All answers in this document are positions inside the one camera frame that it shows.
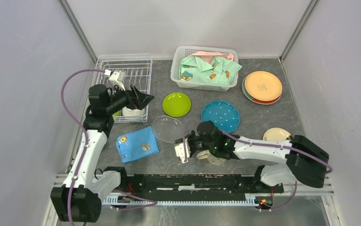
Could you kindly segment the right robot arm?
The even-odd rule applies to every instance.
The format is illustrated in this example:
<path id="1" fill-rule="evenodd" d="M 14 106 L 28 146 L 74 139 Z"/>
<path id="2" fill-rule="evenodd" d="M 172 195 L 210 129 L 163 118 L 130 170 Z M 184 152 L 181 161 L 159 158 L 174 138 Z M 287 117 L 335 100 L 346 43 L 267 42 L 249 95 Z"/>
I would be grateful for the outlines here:
<path id="1" fill-rule="evenodd" d="M 280 183 L 300 182 L 313 188 L 322 188 L 325 177 L 333 168 L 329 154 L 302 135 L 292 135 L 284 141 L 264 141 L 228 134 L 211 121 L 201 122 L 197 131 L 191 131 L 175 141 L 175 153 L 186 163 L 197 151 L 207 151 L 224 160 L 262 160 L 272 166 L 260 166 L 252 185 L 265 192 Z"/>

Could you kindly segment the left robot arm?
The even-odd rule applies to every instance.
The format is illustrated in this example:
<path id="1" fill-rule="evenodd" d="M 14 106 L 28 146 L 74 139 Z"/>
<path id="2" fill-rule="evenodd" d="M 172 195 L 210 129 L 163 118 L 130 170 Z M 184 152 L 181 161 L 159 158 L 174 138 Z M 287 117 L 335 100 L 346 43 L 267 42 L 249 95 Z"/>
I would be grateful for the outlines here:
<path id="1" fill-rule="evenodd" d="M 107 167 L 96 180 L 95 168 L 114 124 L 113 114 L 124 107 L 143 110 L 154 96 L 139 91 L 134 85 L 121 90 L 97 84 L 89 88 L 89 106 L 80 125 L 80 151 L 60 187 L 54 187 L 50 198 L 60 221 L 95 223 L 100 217 L 102 202 L 112 190 L 123 192 L 128 178 L 123 167 Z"/>

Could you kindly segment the white round bowl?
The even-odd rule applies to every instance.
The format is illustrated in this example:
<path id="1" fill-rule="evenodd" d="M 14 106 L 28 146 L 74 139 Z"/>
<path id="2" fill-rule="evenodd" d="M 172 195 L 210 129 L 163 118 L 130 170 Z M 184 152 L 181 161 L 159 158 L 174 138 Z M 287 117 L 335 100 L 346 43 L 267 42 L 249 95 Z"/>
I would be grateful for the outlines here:
<path id="1" fill-rule="evenodd" d="M 121 114 L 124 118 L 135 120 L 137 117 L 143 117 L 145 115 L 145 109 L 139 110 L 124 107 L 121 111 Z"/>

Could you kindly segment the blue polka dot plate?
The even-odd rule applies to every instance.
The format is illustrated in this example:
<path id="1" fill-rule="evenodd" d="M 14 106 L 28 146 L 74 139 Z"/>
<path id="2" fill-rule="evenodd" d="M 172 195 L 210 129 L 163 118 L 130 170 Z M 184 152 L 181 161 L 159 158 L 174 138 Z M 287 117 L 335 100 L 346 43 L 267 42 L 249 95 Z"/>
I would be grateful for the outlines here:
<path id="1" fill-rule="evenodd" d="M 223 100 L 215 100 L 204 106 L 201 120 L 211 121 L 220 130 L 231 133 L 240 124 L 240 114 L 234 105 Z"/>

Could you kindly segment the lime green plate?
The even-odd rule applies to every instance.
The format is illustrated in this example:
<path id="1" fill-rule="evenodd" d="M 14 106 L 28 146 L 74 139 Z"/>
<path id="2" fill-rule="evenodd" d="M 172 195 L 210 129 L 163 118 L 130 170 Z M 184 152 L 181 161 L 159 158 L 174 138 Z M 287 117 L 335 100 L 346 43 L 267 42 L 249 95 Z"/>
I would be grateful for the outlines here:
<path id="1" fill-rule="evenodd" d="M 162 108 L 164 112 L 171 117 L 185 116 L 191 109 L 192 103 L 190 98 L 180 92 L 167 95 L 163 102 Z"/>

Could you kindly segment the lime green bowl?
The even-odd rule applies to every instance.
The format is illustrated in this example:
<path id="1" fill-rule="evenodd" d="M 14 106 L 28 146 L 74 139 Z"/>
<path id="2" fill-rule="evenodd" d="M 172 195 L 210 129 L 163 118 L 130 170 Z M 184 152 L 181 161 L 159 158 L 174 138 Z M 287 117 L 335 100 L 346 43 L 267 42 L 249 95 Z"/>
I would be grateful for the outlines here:
<path id="1" fill-rule="evenodd" d="M 115 112 L 112 116 L 113 118 L 121 116 L 121 110 Z"/>

